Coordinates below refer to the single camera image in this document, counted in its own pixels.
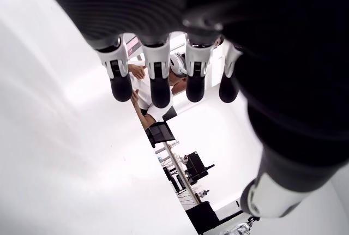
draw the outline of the robotic hand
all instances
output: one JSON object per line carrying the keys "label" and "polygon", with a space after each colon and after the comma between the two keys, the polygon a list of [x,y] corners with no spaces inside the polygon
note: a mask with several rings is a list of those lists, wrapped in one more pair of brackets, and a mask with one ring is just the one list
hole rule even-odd
{"label": "robotic hand", "polygon": [[57,0],[100,56],[119,101],[132,94],[123,33],[142,43],[157,107],[170,99],[171,32],[187,34],[191,101],[203,97],[216,38],[230,41],[220,97],[229,103],[243,92],[264,146],[242,209],[267,218],[288,214],[348,161],[347,1]]}

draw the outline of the black cylinder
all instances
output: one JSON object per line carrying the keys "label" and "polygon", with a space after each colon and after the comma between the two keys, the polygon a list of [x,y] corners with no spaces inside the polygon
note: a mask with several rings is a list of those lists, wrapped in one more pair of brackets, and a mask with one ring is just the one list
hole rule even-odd
{"label": "black cylinder", "polygon": [[203,97],[205,90],[205,77],[187,76],[186,78],[186,96],[188,100],[197,103]]}
{"label": "black cylinder", "polygon": [[231,103],[236,99],[239,93],[239,87],[235,74],[233,73],[230,78],[223,73],[222,80],[219,86],[219,97],[225,103]]}
{"label": "black cylinder", "polygon": [[163,109],[171,100],[169,78],[151,79],[152,102],[155,107]]}
{"label": "black cylinder", "polygon": [[126,77],[117,76],[110,79],[111,91],[116,100],[125,102],[131,99],[132,84],[130,74]]}

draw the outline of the cable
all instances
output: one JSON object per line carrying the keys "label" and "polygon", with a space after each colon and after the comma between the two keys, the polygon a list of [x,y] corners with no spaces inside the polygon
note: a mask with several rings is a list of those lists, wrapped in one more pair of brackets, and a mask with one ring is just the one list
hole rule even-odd
{"label": "cable", "polygon": [[191,197],[190,195],[185,195],[183,197],[178,197],[178,198],[185,198],[185,197]]}
{"label": "cable", "polygon": [[184,192],[186,192],[186,191],[187,191],[187,190],[183,190],[182,192],[178,193],[177,196],[180,195],[180,194],[182,194],[182,193],[184,193]]}

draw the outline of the black equipment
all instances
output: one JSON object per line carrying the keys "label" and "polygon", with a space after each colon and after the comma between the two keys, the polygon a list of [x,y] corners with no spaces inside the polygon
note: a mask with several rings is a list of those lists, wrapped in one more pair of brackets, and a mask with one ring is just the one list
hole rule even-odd
{"label": "black equipment", "polygon": [[214,167],[214,164],[205,167],[197,152],[193,152],[186,156],[188,161],[185,163],[185,174],[188,176],[190,185],[194,185],[197,181],[208,175],[208,170]]}

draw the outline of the person's arm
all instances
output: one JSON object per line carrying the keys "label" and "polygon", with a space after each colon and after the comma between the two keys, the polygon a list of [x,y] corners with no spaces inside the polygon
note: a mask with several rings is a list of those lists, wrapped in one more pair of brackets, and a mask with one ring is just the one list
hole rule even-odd
{"label": "person's arm", "polygon": [[136,91],[133,91],[131,102],[145,130],[156,122],[155,119],[149,114],[143,116],[141,108],[138,105],[138,89]]}
{"label": "person's arm", "polygon": [[147,66],[138,66],[134,64],[129,64],[129,73],[132,73],[137,79],[141,80],[145,77],[144,69]]}
{"label": "person's arm", "polygon": [[172,88],[172,94],[175,95],[177,93],[180,93],[182,91],[185,91],[186,89],[186,81],[180,81],[179,83],[176,83]]}

